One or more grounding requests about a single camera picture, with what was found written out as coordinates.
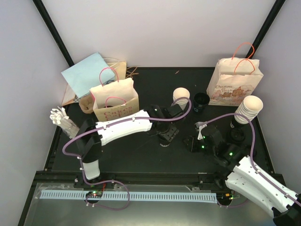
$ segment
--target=bag handle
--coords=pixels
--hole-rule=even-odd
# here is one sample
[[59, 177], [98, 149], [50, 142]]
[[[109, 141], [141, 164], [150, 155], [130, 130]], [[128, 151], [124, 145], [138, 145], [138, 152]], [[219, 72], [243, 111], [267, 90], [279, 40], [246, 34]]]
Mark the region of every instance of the bag handle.
[[253, 71], [252, 71], [250, 74], [252, 74], [252, 73], [255, 71], [255, 67], [254, 67], [253, 63], [247, 58], [247, 59], [242, 59], [242, 60], [236, 65], [236, 68], [234, 69], [234, 75], [235, 75], [235, 71], [236, 71], [238, 65], [239, 65], [242, 61], [244, 61], [244, 60], [249, 61], [249, 62], [252, 64], [252, 66], [253, 66]]
[[117, 75], [117, 81], [119, 82], [119, 76], [118, 76], [117, 71], [116, 71], [114, 68], [112, 68], [112, 67], [105, 67], [105, 68], [103, 68], [102, 71], [99, 73], [99, 81], [100, 81], [100, 84], [101, 84], [102, 86], [103, 86], [103, 83], [102, 83], [102, 80], [101, 80], [101, 74], [102, 74], [102, 72], [103, 72], [104, 70], [107, 70], [107, 69], [111, 69], [112, 71], [115, 72], [115, 74]]
[[250, 54], [250, 56], [248, 56], [247, 59], [249, 59], [251, 56], [253, 56], [253, 54], [255, 53], [254, 46], [253, 46], [250, 42], [243, 42], [243, 43], [241, 43], [241, 44], [237, 47], [237, 49], [235, 50], [235, 52], [234, 52], [233, 57], [232, 57], [231, 60], [233, 60], [235, 54], [237, 53], [237, 51], [240, 49], [240, 47], [241, 47], [242, 45], [250, 45], [250, 46], [252, 46], [253, 52]]
[[123, 100], [123, 101], [124, 101], [124, 103], [126, 103], [126, 102], [127, 102], [125, 99], [122, 99], [122, 98], [120, 98], [120, 97], [108, 97], [108, 98], [105, 100], [105, 107], [108, 107], [108, 104], [107, 104], [107, 102], [108, 102], [108, 100], [109, 100], [110, 98], [116, 98], [116, 99]]

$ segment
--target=pink bag handle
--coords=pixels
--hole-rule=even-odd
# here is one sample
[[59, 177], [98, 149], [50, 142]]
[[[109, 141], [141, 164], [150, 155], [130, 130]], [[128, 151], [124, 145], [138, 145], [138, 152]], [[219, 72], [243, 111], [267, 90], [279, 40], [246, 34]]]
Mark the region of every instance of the pink bag handle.
[[103, 68], [102, 71], [99, 73], [99, 81], [100, 81], [100, 84], [103, 86], [103, 83], [102, 83], [102, 80], [101, 80], [101, 77], [100, 77], [100, 76], [101, 76], [102, 72], [103, 72], [104, 70], [106, 70], [106, 69], [111, 69], [112, 71], [114, 71], [115, 74], [116, 74], [116, 76], [117, 76], [117, 81], [119, 82], [119, 77], [118, 77], [117, 71], [116, 71], [114, 68], [112, 68], [112, 67], [105, 67], [105, 68]]
[[[249, 59], [242, 59], [242, 60], [236, 65], [236, 68], [234, 69], [234, 75], [235, 75], [235, 71], [236, 71], [238, 65], [239, 65], [242, 61], [244, 61], [244, 60], [247, 60], [247, 61], [249, 61], [249, 62], [252, 64], [252, 62], [251, 62]], [[253, 66], [253, 69], [254, 69], [254, 70], [253, 70], [250, 74], [252, 74], [252, 73], [255, 71], [255, 67], [254, 67], [253, 64], [252, 64], [252, 66]]]
[[237, 47], [237, 49], [235, 50], [235, 52], [234, 52], [233, 57], [232, 57], [231, 60], [233, 60], [235, 54], [237, 53], [237, 51], [240, 49], [240, 47], [241, 47], [242, 45], [250, 45], [250, 46], [252, 46], [253, 52], [250, 54], [250, 56], [248, 56], [247, 59], [249, 59], [251, 56], [253, 56], [253, 54], [255, 53], [254, 46], [253, 46], [250, 42], [243, 42], [243, 43], [241, 43], [241, 44]]
[[124, 101], [124, 103], [126, 103], [126, 102], [127, 102], [125, 99], [122, 99], [122, 98], [120, 98], [120, 97], [108, 97], [108, 98], [105, 100], [105, 107], [108, 107], [108, 104], [107, 104], [107, 102], [108, 102], [108, 100], [109, 100], [110, 98], [117, 98], [117, 99], [123, 100], [123, 101]]

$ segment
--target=light blue paper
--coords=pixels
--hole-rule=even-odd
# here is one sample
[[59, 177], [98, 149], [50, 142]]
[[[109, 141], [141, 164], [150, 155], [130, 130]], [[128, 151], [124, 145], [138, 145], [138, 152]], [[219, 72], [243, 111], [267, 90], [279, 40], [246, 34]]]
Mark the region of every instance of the light blue paper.
[[[78, 62], [72, 67], [62, 72], [71, 89], [78, 97], [88, 94], [92, 87], [100, 85], [99, 73], [108, 67], [99, 53], [94, 53], [86, 59]], [[101, 80], [103, 84], [113, 81], [115, 74], [107, 69], [102, 72]]]

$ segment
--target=black table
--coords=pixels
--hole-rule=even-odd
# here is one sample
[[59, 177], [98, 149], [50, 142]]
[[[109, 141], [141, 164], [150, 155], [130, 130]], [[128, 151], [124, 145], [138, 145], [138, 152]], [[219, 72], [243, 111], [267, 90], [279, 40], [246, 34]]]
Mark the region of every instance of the black table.
[[[139, 94], [140, 109], [151, 104], [170, 106], [173, 101], [175, 88], [184, 87], [190, 91], [190, 99], [198, 92], [206, 92], [211, 79], [213, 68], [138, 68], [139, 75], [134, 76], [134, 86]], [[208, 121], [226, 113], [233, 113], [236, 107], [208, 106], [201, 115], [193, 111], [176, 124], [180, 130], [169, 147], [161, 147], [156, 136], [150, 137], [146, 133], [132, 134], [119, 138], [103, 146], [103, 155], [99, 160], [101, 172], [128, 173], [179, 173], [197, 174], [214, 173], [222, 170], [214, 161], [209, 160], [202, 153], [190, 153], [184, 146], [183, 138], [195, 135], [194, 123]], [[68, 115], [79, 126], [88, 118], [97, 118], [94, 114], [84, 114], [78, 104], [71, 104]], [[225, 136], [230, 129], [231, 117], [214, 122]], [[270, 162], [258, 120], [253, 120], [256, 132], [255, 161], [267, 172], [272, 172]], [[246, 144], [251, 144], [251, 129], [244, 126]], [[62, 153], [63, 145], [69, 140], [64, 133], [56, 137], [57, 146], [53, 152], [49, 167], [52, 171], [79, 172], [79, 161]], [[68, 152], [78, 153], [75, 143], [68, 147]]]

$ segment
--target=gray wall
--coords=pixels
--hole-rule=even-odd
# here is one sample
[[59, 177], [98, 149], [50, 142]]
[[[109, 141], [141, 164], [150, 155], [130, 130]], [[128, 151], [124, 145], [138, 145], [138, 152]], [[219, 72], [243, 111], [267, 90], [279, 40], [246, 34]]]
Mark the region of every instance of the gray wall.
[[255, 90], [259, 120], [276, 172], [301, 193], [301, 1], [286, 1], [255, 58], [264, 77]]
[[253, 42], [275, 0], [43, 2], [76, 63], [99, 52], [130, 66], [209, 67]]
[[68, 66], [32, 0], [2, 0], [0, 31], [0, 225], [15, 226], [45, 164]]

